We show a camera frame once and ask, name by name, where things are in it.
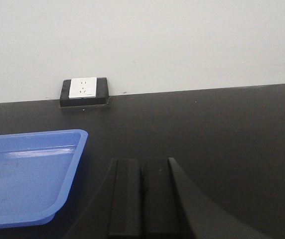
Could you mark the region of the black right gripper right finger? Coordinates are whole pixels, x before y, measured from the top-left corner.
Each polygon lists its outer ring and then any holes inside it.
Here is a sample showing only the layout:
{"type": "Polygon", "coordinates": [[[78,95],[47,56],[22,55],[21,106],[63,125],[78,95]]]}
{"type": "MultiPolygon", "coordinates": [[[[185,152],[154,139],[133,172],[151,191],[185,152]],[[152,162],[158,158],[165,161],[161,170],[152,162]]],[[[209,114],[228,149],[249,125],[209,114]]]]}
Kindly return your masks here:
{"type": "Polygon", "coordinates": [[[142,176],[145,238],[257,238],[256,230],[201,192],[174,158],[147,160],[142,176]]]}

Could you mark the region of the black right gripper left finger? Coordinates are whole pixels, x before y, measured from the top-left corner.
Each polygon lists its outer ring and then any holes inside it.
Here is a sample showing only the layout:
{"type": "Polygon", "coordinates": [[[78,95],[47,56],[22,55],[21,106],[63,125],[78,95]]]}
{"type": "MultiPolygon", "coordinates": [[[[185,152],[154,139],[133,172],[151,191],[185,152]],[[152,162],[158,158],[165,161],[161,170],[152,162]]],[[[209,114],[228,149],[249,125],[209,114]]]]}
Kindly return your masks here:
{"type": "Polygon", "coordinates": [[[136,159],[114,159],[97,194],[67,239],[139,239],[141,170],[136,159]]]}

